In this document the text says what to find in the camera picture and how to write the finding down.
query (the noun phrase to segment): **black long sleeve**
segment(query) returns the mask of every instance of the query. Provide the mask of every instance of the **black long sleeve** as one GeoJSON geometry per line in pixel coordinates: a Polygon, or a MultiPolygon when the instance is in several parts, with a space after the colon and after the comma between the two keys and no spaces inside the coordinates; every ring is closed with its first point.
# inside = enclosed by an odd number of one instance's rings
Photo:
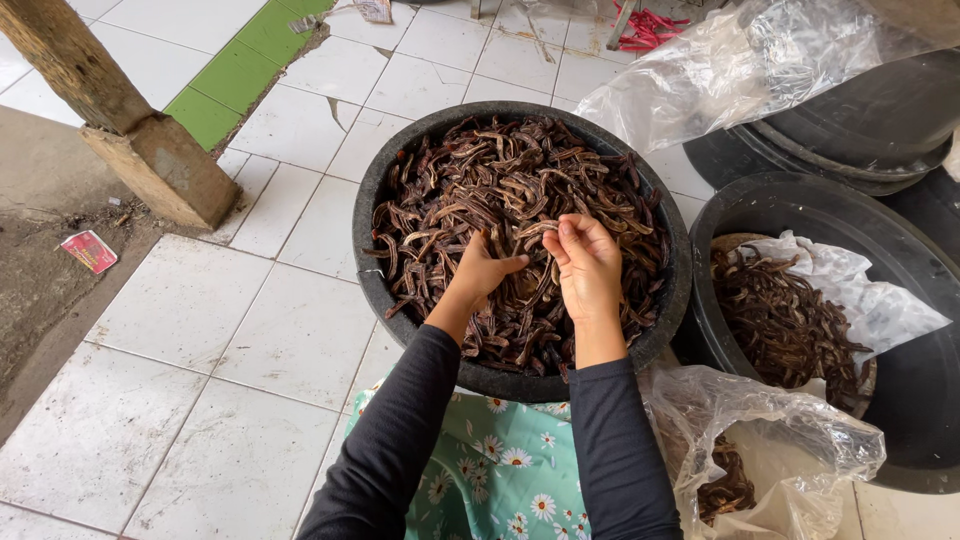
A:
{"type": "Polygon", "coordinates": [[[420,326],[344,440],[299,540],[403,538],[403,518],[437,445],[459,368],[457,342],[420,326]]]}
{"type": "Polygon", "coordinates": [[[629,358],[570,371],[580,487],[597,540],[683,540],[629,358]]]}
{"type": "MultiPolygon", "coordinates": [[[[421,326],[344,441],[298,540],[403,537],[459,366],[453,338],[421,326]]],[[[682,540],[629,362],[570,374],[574,445],[593,538],[682,540]]]]}

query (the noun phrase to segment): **red snack wrapper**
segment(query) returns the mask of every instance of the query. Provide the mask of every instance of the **red snack wrapper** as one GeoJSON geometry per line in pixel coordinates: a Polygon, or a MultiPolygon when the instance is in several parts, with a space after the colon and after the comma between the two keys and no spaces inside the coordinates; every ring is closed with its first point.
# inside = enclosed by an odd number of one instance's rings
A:
{"type": "Polygon", "coordinates": [[[100,274],[117,261],[117,254],[94,231],[74,234],[63,240],[60,246],[93,270],[94,274],[100,274]]]}

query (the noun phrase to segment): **red raffia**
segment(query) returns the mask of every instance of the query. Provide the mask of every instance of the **red raffia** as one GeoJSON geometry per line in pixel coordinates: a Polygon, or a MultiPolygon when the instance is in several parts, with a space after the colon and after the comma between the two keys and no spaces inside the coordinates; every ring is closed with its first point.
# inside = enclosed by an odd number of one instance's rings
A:
{"type": "MultiPolygon", "coordinates": [[[[623,8],[616,3],[616,0],[613,0],[613,4],[616,6],[616,14],[620,15],[620,11],[623,10],[623,8]]],[[[657,15],[647,8],[643,8],[642,12],[633,12],[630,14],[628,24],[634,29],[634,34],[632,36],[624,34],[620,37],[620,50],[649,51],[656,49],[668,39],[683,31],[677,28],[678,24],[689,23],[690,19],[673,20],[669,17],[657,15]]]]}

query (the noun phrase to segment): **white plastic bag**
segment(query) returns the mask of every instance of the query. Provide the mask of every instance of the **white plastic bag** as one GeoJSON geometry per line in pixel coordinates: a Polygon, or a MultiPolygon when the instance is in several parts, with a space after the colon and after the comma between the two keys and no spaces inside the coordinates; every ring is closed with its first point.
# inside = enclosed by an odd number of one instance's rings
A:
{"type": "Polygon", "coordinates": [[[886,459],[883,432],[809,394],[787,393],[707,366],[641,373],[686,540],[827,540],[840,526],[839,488],[868,480],[886,459]],[[735,442],[757,505],[699,519],[697,488],[726,473],[713,440],[735,442]]]}
{"type": "MultiPolygon", "coordinates": [[[[847,339],[874,350],[853,353],[858,369],[868,359],[951,322],[905,288],[871,282],[866,274],[872,266],[870,260],[852,251],[814,243],[794,236],[793,231],[784,231],[780,238],[744,242],[735,251],[746,258],[754,255],[754,249],[761,257],[790,260],[800,256],[787,272],[820,289],[824,300],[843,306],[851,325],[847,339]]],[[[735,261],[736,254],[731,252],[730,258],[735,261]]]]}
{"type": "Polygon", "coordinates": [[[745,0],[640,57],[575,113],[646,156],[958,44],[952,0],[745,0]]]}

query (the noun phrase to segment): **green tile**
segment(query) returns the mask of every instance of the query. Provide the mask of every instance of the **green tile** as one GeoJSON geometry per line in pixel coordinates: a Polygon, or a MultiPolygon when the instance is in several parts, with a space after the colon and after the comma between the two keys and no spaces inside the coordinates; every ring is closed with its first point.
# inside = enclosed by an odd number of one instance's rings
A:
{"type": "Polygon", "coordinates": [[[297,12],[301,17],[319,15],[336,3],[336,0],[278,0],[284,6],[297,12]]]}
{"type": "Polygon", "coordinates": [[[278,64],[234,39],[190,85],[243,114],[279,69],[278,64]]]}
{"type": "Polygon", "coordinates": [[[309,33],[294,34],[287,23],[300,18],[277,0],[270,0],[237,34],[236,39],[275,61],[285,65],[306,43],[309,33]]]}
{"type": "Polygon", "coordinates": [[[163,111],[176,118],[206,151],[220,142],[240,121],[240,114],[190,86],[184,88],[163,111]]]}

